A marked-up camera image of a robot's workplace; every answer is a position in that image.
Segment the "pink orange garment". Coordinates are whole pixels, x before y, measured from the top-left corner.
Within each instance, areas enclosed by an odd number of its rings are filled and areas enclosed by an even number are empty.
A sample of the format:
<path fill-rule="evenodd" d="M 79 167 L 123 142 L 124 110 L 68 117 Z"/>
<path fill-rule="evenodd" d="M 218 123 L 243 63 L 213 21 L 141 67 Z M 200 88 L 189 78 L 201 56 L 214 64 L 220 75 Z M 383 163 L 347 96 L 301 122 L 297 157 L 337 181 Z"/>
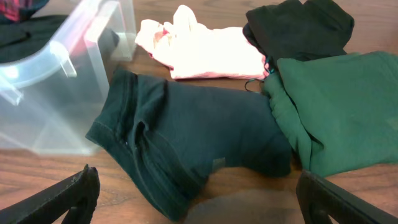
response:
<path fill-rule="evenodd" d="M 172 22 L 145 19 L 135 43 L 167 66 L 174 80 L 192 78 L 264 79 L 266 56 L 250 44 L 241 27 L 209 29 L 180 5 Z"/>

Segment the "green garment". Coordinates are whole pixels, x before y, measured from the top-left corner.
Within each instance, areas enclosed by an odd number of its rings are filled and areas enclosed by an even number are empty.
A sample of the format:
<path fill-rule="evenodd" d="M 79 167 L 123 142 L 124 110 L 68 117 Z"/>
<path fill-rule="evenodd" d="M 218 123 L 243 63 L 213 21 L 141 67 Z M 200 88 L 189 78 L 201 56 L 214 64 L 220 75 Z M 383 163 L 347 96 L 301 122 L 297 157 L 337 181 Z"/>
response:
<path fill-rule="evenodd" d="M 301 165 L 322 177 L 397 162 L 397 56 L 281 58 L 262 90 Z"/>

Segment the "black garment with white tag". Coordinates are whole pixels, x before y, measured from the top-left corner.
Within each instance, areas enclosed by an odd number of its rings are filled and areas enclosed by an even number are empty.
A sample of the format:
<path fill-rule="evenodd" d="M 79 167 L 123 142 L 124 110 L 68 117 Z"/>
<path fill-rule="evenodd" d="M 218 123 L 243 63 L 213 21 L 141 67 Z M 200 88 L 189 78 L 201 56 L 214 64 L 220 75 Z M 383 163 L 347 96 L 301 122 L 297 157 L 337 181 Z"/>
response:
<path fill-rule="evenodd" d="M 332 0 L 287 0 L 246 13 L 243 34 L 277 69 L 280 58 L 299 61 L 344 55 L 354 19 Z"/>

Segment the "large black garment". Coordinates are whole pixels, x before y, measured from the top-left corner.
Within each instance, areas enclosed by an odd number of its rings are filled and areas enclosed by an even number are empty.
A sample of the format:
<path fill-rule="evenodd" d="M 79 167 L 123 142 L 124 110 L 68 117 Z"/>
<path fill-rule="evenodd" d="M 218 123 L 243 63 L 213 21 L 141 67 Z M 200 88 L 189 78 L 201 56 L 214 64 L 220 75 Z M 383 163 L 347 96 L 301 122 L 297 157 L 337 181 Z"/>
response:
<path fill-rule="evenodd" d="M 62 25 L 66 15 L 31 18 L 12 24 L 1 24 L 1 64 L 14 63 L 41 50 Z M 109 60 L 119 44 L 119 36 L 105 28 L 98 40 L 100 55 Z M 78 67 L 89 57 L 85 41 L 81 38 L 73 49 L 71 60 Z"/>

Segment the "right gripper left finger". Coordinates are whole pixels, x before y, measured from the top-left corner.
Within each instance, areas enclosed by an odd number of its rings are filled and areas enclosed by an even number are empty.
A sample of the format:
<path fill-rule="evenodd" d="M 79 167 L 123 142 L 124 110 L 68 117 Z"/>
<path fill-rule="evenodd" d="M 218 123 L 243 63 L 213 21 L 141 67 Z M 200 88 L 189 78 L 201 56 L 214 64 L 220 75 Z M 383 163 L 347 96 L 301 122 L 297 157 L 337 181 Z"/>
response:
<path fill-rule="evenodd" d="M 63 214 L 63 224 L 89 224 L 100 195 L 95 167 L 84 169 L 49 188 L 1 210 L 1 223 L 53 223 Z"/>

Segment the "red navy plaid garment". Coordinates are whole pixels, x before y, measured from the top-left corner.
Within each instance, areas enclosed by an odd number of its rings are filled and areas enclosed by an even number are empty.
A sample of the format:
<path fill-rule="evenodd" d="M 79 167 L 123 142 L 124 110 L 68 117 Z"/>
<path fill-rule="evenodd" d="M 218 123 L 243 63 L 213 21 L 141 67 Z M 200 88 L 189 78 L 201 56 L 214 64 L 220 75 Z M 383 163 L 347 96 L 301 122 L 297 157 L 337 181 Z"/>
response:
<path fill-rule="evenodd" d="M 12 24 L 31 18 L 49 0 L 1 0 L 1 24 Z"/>

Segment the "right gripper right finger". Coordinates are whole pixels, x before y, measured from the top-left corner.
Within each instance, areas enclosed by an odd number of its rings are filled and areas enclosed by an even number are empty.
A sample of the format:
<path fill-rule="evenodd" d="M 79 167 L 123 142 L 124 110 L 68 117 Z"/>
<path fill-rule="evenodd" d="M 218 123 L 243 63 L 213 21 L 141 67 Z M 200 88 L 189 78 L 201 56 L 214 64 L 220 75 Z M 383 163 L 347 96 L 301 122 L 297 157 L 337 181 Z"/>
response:
<path fill-rule="evenodd" d="M 328 180 L 304 170 L 296 195 L 306 224 L 396 224 L 397 217 L 365 202 Z"/>

